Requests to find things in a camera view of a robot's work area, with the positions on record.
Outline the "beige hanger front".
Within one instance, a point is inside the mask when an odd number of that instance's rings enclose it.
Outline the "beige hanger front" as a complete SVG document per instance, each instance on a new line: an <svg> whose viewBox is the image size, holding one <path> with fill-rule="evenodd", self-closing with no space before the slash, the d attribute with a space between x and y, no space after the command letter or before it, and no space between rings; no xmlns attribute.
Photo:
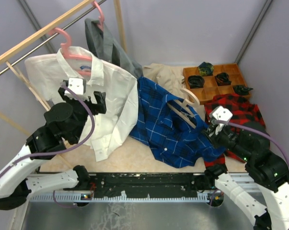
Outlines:
<svg viewBox="0 0 289 230"><path fill-rule="evenodd" d="M191 118L195 117L192 111L188 108L191 106L193 108L197 108L200 106L200 100L188 89L181 88L180 91L187 96L189 96L193 101L189 101L188 99L184 99L183 102L179 100L174 100L181 108L187 111L187 113L191 116ZM173 107L170 103L167 103L168 107L173 110L179 117L181 117L185 122L187 122L192 128L196 128L196 125L185 115L183 112L179 111L175 107Z"/></svg>

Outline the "blue plaid shirt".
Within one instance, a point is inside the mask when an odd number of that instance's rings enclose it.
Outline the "blue plaid shirt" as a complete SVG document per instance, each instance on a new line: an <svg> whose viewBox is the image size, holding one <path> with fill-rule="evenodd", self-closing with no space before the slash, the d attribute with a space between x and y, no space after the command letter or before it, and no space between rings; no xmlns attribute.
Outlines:
<svg viewBox="0 0 289 230"><path fill-rule="evenodd" d="M207 124L191 108L191 127L169 106L186 113L175 101L183 101L145 77L138 79L138 120L130 136L149 146L154 158L175 168L194 166L198 158L212 162L225 152L202 134Z"/></svg>

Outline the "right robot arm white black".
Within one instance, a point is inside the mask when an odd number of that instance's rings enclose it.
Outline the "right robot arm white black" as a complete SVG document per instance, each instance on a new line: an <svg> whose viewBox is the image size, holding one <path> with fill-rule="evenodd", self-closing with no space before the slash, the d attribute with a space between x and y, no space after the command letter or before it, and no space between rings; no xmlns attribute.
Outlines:
<svg viewBox="0 0 289 230"><path fill-rule="evenodd" d="M238 127L238 134L231 130ZM219 189L246 215L255 230L289 230L289 165L263 144L272 138L256 129L214 121L202 132L214 147L225 147L246 162L265 204L256 201L217 164L205 170L205 184Z"/></svg>

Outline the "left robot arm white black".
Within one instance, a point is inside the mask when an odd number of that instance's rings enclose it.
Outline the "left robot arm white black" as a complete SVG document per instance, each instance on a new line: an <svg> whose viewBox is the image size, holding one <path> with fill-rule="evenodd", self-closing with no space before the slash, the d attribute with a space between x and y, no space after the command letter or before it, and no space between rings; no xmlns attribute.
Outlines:
<svg viewBox="0 0 289 230"><path fill-rule="evenodd" d="M58 93L64 101L45 112L45 125L28 137L19 153L0 171L0 210L15 209L38 193L85 190L91 184L88 171L81 165L62 173L28 177L43 163L84 144L93 134L94 115L106 113L105 92L93 93L96 103L82 99L65 84ZM67 149L64 141L72 147Z"/></svg>

